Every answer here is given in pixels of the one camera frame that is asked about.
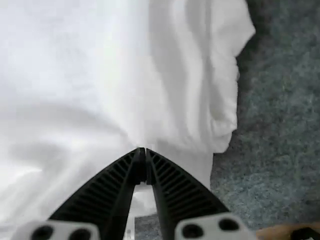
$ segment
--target white cloth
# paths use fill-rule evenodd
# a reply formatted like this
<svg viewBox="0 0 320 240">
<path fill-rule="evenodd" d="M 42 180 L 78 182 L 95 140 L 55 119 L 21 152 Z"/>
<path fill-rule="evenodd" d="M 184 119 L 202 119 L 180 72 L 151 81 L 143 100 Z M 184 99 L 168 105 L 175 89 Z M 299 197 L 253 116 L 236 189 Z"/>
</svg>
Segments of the white cloth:
<svg viewBox="0 0 320 240">
<path fill-rule="evenodd" d="M 0 3 L 0 238 L 136 147 L 210 188 L 237 127 L 244 0 Z M 132 215 L 155 212 L 136 188 Z"/>
</svg>

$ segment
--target carpet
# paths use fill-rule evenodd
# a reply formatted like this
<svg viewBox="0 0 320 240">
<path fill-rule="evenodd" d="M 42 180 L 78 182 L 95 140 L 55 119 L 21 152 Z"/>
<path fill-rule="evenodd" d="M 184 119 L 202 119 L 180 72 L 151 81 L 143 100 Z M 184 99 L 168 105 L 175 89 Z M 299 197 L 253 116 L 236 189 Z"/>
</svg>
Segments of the carpet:
<svg viewBox="0 0 320 240">
<path fill-rule="evenodd" d="M 238 57 L 238 129 L 211 190 L 253 230 L 320 221 L 320 1 L 247 0 L 256 35 Z M 162 239 L 156 215 L 137 240 Z"/>
</svg>

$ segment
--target t-shirt sleeve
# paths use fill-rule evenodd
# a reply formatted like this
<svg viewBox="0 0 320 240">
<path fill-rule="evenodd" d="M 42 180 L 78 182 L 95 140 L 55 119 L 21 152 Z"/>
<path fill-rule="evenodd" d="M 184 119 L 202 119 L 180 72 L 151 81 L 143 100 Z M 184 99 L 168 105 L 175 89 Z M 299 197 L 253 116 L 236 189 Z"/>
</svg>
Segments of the t-shirt sleeve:
<svg viewBox="0 0 320 240">
<path fill-rule="evenodd" d="M 212 0 L 210 113 L 213 151 L 224 152 L 237 129 L 239 70 L 236 56 L 255 34 L 245 0 Z"/>
<path fill-rule="evenodd" d="M 238 56 L 255 32 L 245 0 L 211 1 L 211 41 L 221 54 Z"/>
</svg>

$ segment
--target screw hole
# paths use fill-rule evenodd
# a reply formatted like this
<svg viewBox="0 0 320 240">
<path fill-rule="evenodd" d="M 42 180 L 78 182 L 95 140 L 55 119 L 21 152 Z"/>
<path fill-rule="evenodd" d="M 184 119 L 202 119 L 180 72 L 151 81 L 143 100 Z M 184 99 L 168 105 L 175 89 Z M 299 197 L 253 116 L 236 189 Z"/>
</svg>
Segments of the screw hole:
<svg viewBox="0 0 320 240">
<path fill-rule="evenodd" d="M 186 239 L 197 239 L 204 235 L 203 229 L 196 224 L 188 224 L 183 227 L 182 235 Z"/>
<path fill-rule="evenodd" d="M 38 227 L 32 234 L 31 239 L 32 240 L 48 240 L 51 238 L 52 233 L 54 232 L 54 229 L 49 226 L 41 226 Z"/>
<path fill-rule="evenodd" d="M 236 231 L 239 229 L 239 225 L 236 221 L 225 218 L 219 222 L 219 227 L 223 231 Z"/>
<path fill-rule="evenodd" d="M 91 233 L 89 230 L 80 228 L 75 230 L 69 237 L 69 240 L 90 240 Z"/>
</svg>

